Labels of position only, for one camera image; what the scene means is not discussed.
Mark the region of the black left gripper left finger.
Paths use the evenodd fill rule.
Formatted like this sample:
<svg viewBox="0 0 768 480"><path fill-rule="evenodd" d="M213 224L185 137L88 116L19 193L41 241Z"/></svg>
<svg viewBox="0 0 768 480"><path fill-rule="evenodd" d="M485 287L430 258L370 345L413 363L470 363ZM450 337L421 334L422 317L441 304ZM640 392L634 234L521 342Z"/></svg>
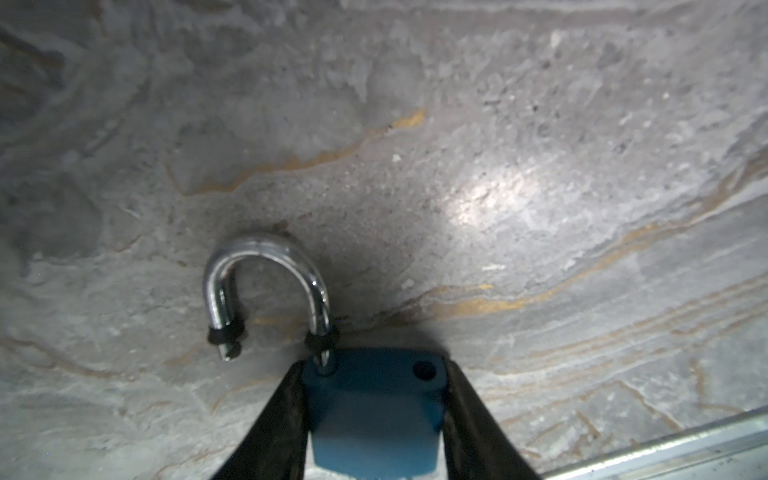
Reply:
<svg viewBox="0 0 768 480"><path fill-rule="evenodd" d="M302 480L309 438L309 409L302 374L288 369L242 442L212 476L214 480Z"/></svg>

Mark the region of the blue padlock front large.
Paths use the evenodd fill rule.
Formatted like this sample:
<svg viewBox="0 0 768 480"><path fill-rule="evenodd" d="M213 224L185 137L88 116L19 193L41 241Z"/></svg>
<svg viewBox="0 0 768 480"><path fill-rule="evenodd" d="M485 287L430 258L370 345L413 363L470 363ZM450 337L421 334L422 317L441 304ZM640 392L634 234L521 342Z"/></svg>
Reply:
<svg viewBox="0 0 768 480"><path fill-rule="evenodd" d="M338 348L325 282L310 258L271 235L234 238L207 262L203 295L207 340L224 361L241 353L245 320L236 266L271 260L294 275L308 299L309 356L302 374L309 409L308 455L315 464L353 479L409 479L436 468L447 389L443 358L430 351Z"/></svg>

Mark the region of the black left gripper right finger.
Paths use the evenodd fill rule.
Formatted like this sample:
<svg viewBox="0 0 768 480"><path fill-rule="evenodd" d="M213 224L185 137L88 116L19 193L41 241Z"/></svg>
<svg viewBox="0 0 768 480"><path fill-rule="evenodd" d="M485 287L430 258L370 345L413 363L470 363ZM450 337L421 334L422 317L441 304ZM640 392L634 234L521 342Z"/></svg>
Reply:
<svg viewBox="0 0 768 480"><path fill-rule="evenodd" d="M541 476L514 448L459 365L450 359L444 363L442 434L448 478L539 480Z"/></svg>

